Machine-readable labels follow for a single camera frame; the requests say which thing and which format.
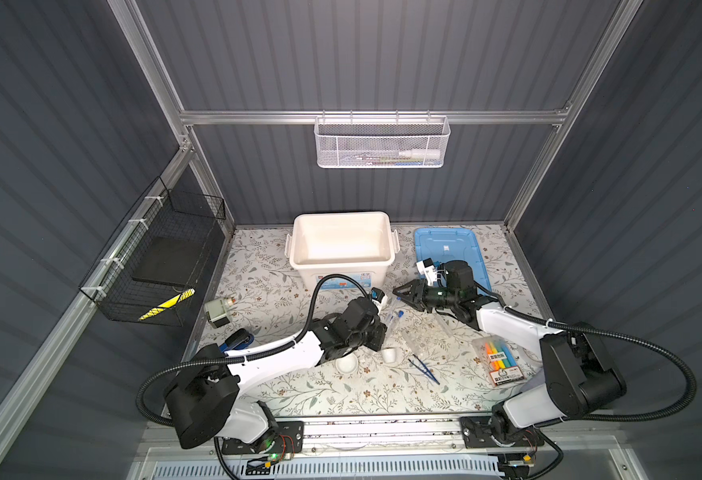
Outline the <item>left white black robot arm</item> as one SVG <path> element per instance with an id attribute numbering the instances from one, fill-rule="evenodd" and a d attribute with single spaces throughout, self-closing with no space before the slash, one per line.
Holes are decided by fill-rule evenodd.
<path id="1" fill-rule="evenodd" d="M 196 360 L 239 362 L 185 368 L 165 388 L 180 446 L 191 449 L 221 437 L 237 440 L 254 453 L 270 449 L 279 436 L 278 424 L 263 401 L 246 395 L 282 375 L 349 357 L 362 346 L 380 350 L 387 332 L 380 313 L 388 304 L 388 296 L 375 288 L 369 298 L 350 301 L 343 312 L 313 319 L 302 339 L 292 336 L 282 344 L 283 351 L 261 359 L 250 356 L 265 352 L 264 346 L 228 353 L 216 346 L 201 349 Z"/>

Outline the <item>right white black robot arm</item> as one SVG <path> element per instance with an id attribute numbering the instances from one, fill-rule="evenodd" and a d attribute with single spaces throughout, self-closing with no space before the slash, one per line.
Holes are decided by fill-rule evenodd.
<path id="1" fill-rule="evenodd" d="M 583 419 L 627 392 L 606 346 L 595 334 L 555 327 L 508 306 L 501 295 L 474 278 L 470 265 L 452 260 L 435 267 L 418 264 L 422 277 L 393 289 L 409 307 L 428 313 L 445 310 L 488 340 L 519 347 L 541 362 L 534 379 L 492 408 L 493 439 L 509 446 L 532 427 L 548 421 Z"/>

